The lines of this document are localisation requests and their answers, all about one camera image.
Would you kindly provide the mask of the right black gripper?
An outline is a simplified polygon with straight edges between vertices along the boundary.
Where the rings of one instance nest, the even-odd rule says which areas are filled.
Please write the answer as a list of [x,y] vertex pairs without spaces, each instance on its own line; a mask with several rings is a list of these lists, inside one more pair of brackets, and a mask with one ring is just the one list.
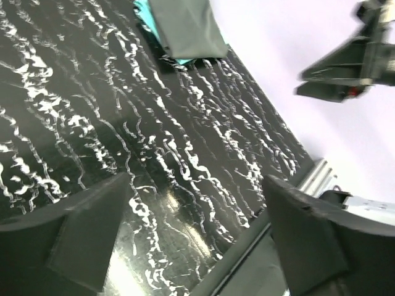
[[[371,84],[394,86],[394,45],[387,43],[394,1],[361,1],[355,16],[364,24],[350,39],[304,69],[298,96],[341,103],[362,95]],[[324,82],[361,82],[346,85]]]

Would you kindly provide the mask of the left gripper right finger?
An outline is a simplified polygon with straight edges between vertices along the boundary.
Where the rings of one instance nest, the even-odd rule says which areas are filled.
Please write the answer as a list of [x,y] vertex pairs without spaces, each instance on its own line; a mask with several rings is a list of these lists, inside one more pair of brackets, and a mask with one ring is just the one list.
[[272,175],[264,196],[291,295],[394,295],[394,226]]

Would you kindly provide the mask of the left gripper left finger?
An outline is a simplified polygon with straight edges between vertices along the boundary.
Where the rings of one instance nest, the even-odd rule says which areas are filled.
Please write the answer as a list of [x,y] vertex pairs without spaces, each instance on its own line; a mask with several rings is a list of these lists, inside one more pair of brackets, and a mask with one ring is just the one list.
[[101,293],[128,195],[129,177],[119,173],[1,220],[1,295]]

